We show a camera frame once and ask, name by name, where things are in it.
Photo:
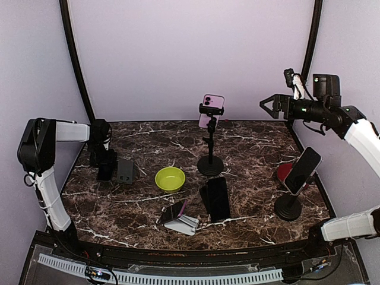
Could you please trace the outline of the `dark blue phone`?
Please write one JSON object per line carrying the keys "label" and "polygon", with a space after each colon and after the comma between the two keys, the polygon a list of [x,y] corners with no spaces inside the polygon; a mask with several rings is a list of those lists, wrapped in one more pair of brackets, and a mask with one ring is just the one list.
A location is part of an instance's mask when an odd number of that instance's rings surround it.
{"label": "dark blue phone", "polygon": [[113,166],[110,164],[101,164],[97,173],[97,180],[101,182],[109,182],[113,176]]}

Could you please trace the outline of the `grey small phone stand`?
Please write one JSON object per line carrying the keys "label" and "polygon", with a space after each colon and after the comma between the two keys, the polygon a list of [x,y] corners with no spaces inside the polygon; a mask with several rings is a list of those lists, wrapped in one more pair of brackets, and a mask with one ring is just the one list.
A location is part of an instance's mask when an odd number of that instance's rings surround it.
{"label": "grey small phone stand", "polygon": [[118,160],[116,182],[132,185],[134,178],[134,162],[125,159]]}

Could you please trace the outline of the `purple edged phone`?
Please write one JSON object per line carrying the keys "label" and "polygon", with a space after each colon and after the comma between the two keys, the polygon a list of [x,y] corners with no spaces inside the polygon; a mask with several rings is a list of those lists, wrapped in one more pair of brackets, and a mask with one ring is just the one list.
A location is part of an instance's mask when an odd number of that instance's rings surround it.
{"label": "purple edged phone", "polygon": [[187,206],[188,200],[183,199],[178,201],[166,208],[162,208],[161,216],[157,220],[157,224],[166,224],[168,222],[174,221],[182,216]]}

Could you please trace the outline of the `large black phone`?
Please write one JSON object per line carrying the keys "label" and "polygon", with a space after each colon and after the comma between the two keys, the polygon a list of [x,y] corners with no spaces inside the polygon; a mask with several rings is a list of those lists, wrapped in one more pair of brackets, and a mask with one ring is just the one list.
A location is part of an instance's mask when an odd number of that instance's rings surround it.
{"label": "large black phone", "polygon": [[225,177],[207,181],[207,202],[210,220],[215,223],[230,218],[230,204]]}

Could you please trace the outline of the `white folding phone stand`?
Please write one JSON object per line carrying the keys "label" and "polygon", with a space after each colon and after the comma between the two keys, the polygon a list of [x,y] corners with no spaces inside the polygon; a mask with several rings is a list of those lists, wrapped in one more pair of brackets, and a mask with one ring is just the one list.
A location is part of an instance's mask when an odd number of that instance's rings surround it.
{"label": "white folding phone stand", "polygon": [[183,213],[178,219],[164,224],[164,227],[188,236],[194,236],[199,223],[200,221],[197,218],[187,216]]}

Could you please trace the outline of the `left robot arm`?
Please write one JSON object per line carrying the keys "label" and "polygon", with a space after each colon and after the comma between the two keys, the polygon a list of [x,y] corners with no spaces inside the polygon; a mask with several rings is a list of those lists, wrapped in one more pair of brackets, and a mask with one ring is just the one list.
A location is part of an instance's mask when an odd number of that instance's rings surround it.
{"label": "left robot arm", "polygon": [[117,161],[116,151],[109,147],[111,138],[112,127],[104,119],[96,119],[87,125],[36,118],[27,122],[18,146],[17,158],[26,172],[24,183],[35,189],[48,226],[55,233],[69,235],[61,240],[60,248],[71,259],[80,258],[84,247],[74,238],[76,229],[56,184],[56,143],[86,143],[90,152],[89,165],[98,169],[97,180],[108,182],[112,180]]}

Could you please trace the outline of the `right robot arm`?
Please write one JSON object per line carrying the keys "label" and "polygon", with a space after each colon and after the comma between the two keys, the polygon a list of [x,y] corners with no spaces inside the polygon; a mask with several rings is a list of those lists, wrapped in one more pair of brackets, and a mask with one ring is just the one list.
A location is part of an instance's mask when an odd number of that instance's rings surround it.
{"label": "right robot arm", "polygon": [[[308,93],[300,74],[292,69],[284,71],[286,84],[292,95],[274,94],[259,105],[272,118],[283,114],[285,120],[303,120],[321,125],[319,133],[332,129],[342,140],[353,147],[373,169],[379,173],[379,133],[373,123],[354,106],[342,106],[340,79],[332,74],[313,75],[313,93]],[[326,247],[326,242],[348,238],[379,237],[379,207],[359,213],[332,218],[316,228],[303,245],[303,253],[315,258]]]}

